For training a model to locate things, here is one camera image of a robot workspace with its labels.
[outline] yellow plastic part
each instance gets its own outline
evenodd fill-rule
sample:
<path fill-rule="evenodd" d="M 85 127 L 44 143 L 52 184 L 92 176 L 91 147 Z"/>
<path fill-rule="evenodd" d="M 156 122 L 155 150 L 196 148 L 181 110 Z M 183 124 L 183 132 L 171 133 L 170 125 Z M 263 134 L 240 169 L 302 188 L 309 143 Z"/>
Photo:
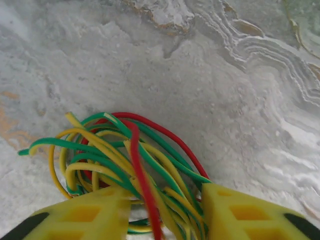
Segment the yellow plastic part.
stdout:
<path fill-rule="evenodd" d="M 202 205 L 208 240 L 310 240 L 284 216 L 301 214 L 214 183 L 202 185 Z"/>
<path fill-rule="evenodd" d="M 23 240 L 125 240 L 131 194 L 106 187 L 43 208 L 33 214 L 49 216 Z"/>

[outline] marble surface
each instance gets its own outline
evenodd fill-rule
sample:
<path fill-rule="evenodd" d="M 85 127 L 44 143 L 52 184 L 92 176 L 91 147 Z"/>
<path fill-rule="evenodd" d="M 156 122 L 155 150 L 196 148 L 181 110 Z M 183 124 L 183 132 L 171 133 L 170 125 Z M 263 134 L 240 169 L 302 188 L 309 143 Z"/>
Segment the marble surface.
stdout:
<path fill-rule="evenodd" d="M 320 4 L 286 3 L 0 0 L 0 236 L 64 199 L 46 148 L 17 150 L 67 111 L 148 117 L 216 183 L 319 224 Z"/>

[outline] tangled wires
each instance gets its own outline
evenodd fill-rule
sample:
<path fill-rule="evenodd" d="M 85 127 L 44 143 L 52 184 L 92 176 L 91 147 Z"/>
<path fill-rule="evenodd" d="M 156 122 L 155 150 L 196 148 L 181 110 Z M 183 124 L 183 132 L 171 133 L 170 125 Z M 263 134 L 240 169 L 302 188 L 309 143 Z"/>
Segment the tangled wires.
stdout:
<path fill-rule="evenodd" d="M 65 116 L 73 128 L 54 138 L 39 139 L 29 149 L 21 150 L 19 155 L 32 156 L 41 145 L 51 145 L 48 153 L 50 173 L 66 198 L 108 186 L 120 186 L 135 197 L 133 204 L 145 204 L 148 212 L 148 218 L 129 223 L 128 234 L 153 232 L 154 239 L 161 240 L 165 239 L 162 227 L 166 226 L 177 240 L 190 240 L 192 236 L 197 240 L 206 239 L 208 230 L 201 203 L 180 173 L 190 177 L 199 190 L 203 183 L 211 181 L 196 156 L 180 138 L 164 127 L 128 112 L 97 113 L 82 122 L 70 112 Z M 200 174 L 194 172 L 187 161 L 152 129 L 175 141 Z M 165 153 L 149 144 L 140 132 L 162 147 Z M 121 140 L 106 140 L 107 136 Z M 62 147 L 59 167 L 67 189 L 59 182 L 54 168 L 55 146 Z M 68 166 L 67 157 L 71 158 Z M 164 178 L 167 185 L 164 189 L 160 189 L 145 171 L 140 158 Z"/>

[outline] bundle of wires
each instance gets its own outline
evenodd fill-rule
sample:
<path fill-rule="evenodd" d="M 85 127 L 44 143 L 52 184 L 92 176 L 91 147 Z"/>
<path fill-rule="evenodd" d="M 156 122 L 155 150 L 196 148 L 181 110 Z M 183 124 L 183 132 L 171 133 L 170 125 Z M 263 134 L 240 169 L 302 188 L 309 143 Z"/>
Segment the bundle of wires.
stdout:
<path fill-rule="evenodd" d="M 19 155 L 34 155 L 41 145 L 50 145 L 48 165 L 53 182 L 68 199 L 108 186 L 120 186 L 132 193 L 133 204 L 145 204 L 148 218 L 131 221 L 128 234 L 153 232 L 155 240 L 165 239 L 166 226 L 177 240 L 205 240 L 207 226 L 201 200 L 183 181 L 187 175 L 201 191 L 203 183 L 211 183 L 205 170 L 188 146 L 171 131 L 129 112 L 94 114 L 83 121 L 70 112 L 66 118 L 73 125 L 56 137 L 36 140 Z M 158 133 L 175 141 L 191 159 L 198 173 Z M 158 144 L 164 153 L 149 144 L 144 136 Z M 106 136 L 121 140 L 106 140 Z M 54 167 L 55 146 L 60 146 L 59 167 L 66 180 L 66 189 L 59 182 Z M 144 164 L 148 164 L 165 180 L 160 188 Z"/>

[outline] black rubber pad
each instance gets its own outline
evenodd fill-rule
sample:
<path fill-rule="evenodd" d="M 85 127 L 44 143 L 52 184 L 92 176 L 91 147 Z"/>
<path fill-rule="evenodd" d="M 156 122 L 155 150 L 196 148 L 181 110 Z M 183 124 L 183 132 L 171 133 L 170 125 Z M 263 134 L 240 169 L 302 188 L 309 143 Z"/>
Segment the black rubber pad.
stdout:
<path fill-rule="evenodd" d="M 42 212 L 34 216 L 28 217 L 18 226 L 8 232 L 7 235 L 0 240 L 23 240 L 33 229 L 35 229 L 43 220 L 49 216 L 48 212 Z"/>
<path fill-rule="evenodd" d="M 320 230 L 307 219 L 291 213 L 284 216 L 310 240 L 320 240 Z"/>

